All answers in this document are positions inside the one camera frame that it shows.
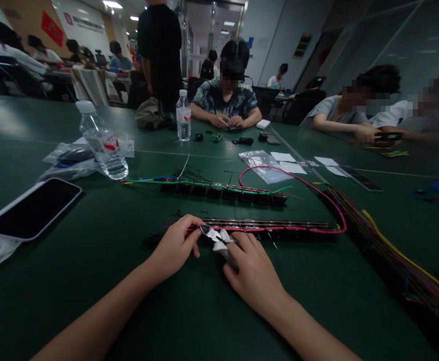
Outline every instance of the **phone screen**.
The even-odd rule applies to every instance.
[[[62,180],[48,180],[0,216],[0,234],[35,237],[80,192],[79,187]]]

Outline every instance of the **plastic bottle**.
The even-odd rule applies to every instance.
[[[176,122],[178,123],[178,138],[188,141],[191,137],[191,107],[186,90],[179,91],[179,100],[176,104]]]
[[[87,100],[76,102],[82,114],[79,131],[94,152],[102,170],[114,180],[124,179],[129,173],[119,142],[111,126],[98,114],[94,104]]]

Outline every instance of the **gray shirt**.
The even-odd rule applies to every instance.
[[[326,120],[333,121],[339,102],[339,95],[325,98],[321,103],[317,104],[310,113],[308,113],[300,126],[313,126],[313,118],[317,114],[326,114]],[[345,124],[362,124],[368,122],[368,118],[363,112],[347,112],[337,122]]]

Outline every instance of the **hand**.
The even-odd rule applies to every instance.
[[[243,124],[243,118],[241,118],[239,115],[235,115],[228,122],[228,127],[235,127],[238,129],[243,129],[244,126],[245,125]]]
[[[146,261],[151,265],[158,283],[179,271],[186,262],[191,250],[194,256],[199,258],[196,241],[201,235],[201,230],[198,228],[191,232],[188,237],[186,236],[191,225],[199,227],[202,224],[204,222],[198,217],[186,215],[169,227],[153,254]]]
[[[362,125],[359,125],[357,127],[357,130],[355,131],[355,137],[361,142],[361,143],[375,143],[375,133],[379,132],[378,129],[373,127],[365,127]]]
[[[225,123],[224,119],[226,119],[228,122],[230,121],[230,119],[226,115],[224,115],[224,114],[211,114],[211,117],[209,118],[209,121],[216,128],[227,129],[228,128],[228,124]]]
[[[223,266],[226,278],[232,288],[258,314],[265,317],[267,312],[284,304],[289,295],[281,285],[275,268],[261,243],[251,233],[234,232],[243,249],[235,243],[228,243],[231,256],[240,268],[237,273],[228,263]]]

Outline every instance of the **pliers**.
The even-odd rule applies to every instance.
[[[211,239],[214,242],[213,251],[221,254],[226,259],[226,261],[229,263],[230,266],[232,266],[235,270],[239,271],[240,268],[238,267],[238,264],[236,263],[235,259],[231,256],[230,252],[228,251],[228,248],[224,244],[224,242],[226,243],[234,242],[234,240],[229,236],[229,234],[224,229],[222,229],[219,233],[209,225],[201,225],[199,228],[201,229],[201,232],[205,236],[207,236],[209,239]]]

